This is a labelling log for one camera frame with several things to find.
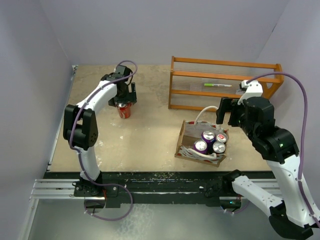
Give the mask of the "green white marker pen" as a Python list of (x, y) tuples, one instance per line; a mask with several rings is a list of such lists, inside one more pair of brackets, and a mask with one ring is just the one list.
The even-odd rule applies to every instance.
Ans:
[(204, 83), (204, 87), (225, 87), (231, 88), (231, 84), (221, 84), (221, 83)]

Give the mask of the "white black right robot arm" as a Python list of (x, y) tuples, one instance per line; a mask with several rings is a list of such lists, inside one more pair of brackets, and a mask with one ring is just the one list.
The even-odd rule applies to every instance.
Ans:
[(274, 106), (264, 97), (243, 101), (223, 97), (216, 111), (216, 122), (221, 124), (225, 114), (230, 113), (228, 125), (243, 130), (270, 167), (282, 197), (268, 193), (237, 169), (222, 177), (221, 188), (226, 195), (241, 195), (263, 211), (279, 236), (306, 240), (320, 226), (320, 210), (299, 171), (302, 151), (288, 130), (275, 125), (274, 111)]

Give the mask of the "red tab soda can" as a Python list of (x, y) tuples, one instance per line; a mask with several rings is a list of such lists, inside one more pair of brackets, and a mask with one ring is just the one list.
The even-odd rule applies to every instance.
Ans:
[(224, 144), (228, 142), (228, 135), (224, 132), (217, 133), (215, 138), (216, 138), (216, 141)]

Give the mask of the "watermelon print canvas bag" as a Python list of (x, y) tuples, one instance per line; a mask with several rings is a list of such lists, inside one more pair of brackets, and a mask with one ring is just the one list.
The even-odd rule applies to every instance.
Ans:
[(218, 167), (227, 157), (228, 131), (220, 124), (200, 120), (204, 112), (217, 109), (214, 105), (207, 106), (195, 120), (182, 122), (174, 154), (176, 158)]

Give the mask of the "purple fanta can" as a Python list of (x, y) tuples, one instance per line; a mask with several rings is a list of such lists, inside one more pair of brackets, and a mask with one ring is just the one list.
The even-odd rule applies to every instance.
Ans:
[(194, 142), (193, 149), (198, 153), (206, 155), (208, 152), (208, 145), (204, 140), (199, 139)]
[(216, 141), (216, 134), (213, 130), (205, 130), (201, 134), (201, 138), (208, 145), (213, 144)]

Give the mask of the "small grey clips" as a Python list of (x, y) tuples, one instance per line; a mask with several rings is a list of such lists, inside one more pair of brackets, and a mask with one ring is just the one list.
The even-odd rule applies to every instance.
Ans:
[(236, 95), (243, 95), (245, 93), (245, 90), (242, 90), (241, 88), (238, 88), (236, 91), (235, 91), (235, 94)]

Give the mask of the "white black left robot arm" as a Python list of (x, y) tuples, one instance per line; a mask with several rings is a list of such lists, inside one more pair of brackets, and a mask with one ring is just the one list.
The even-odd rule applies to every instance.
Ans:
[(76, 105), (64, 110), (63, 138), (80, 159), (80, 179), (73, 183), (76, 191), (98, 196), (103, 191), (102, 172), (98, 167), (95, 144), (98, 140), (97, 114), (106, 106), (117, 109), (121, 118), (131, 115), (137, 102), (133, 71), (125, 66), (104, 75), (97, 87)]

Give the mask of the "orange wooden shelf rack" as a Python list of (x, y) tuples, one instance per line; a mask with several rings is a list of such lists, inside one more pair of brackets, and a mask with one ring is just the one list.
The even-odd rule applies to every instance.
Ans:
[(200, 111), (194, 103), (173, 103), (173, 96), (199, 99), (222, 97), (239, 98), (240, 84), (263, 72), (281, 72), (279, 63), (211, 60), (187, 57), (171, 57), (168, 108)]

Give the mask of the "red cola can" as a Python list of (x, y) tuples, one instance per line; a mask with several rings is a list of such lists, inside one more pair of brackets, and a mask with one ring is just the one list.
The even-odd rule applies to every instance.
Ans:
[(119, 113), (119, 116), (122, 119), (127, 119), (127, 118), (129, 118), (131, 116), (131, 106), (132, 106), (131, 102), (129, 102), (129, 103), (118, 103), (116, 105), (117, 111)]

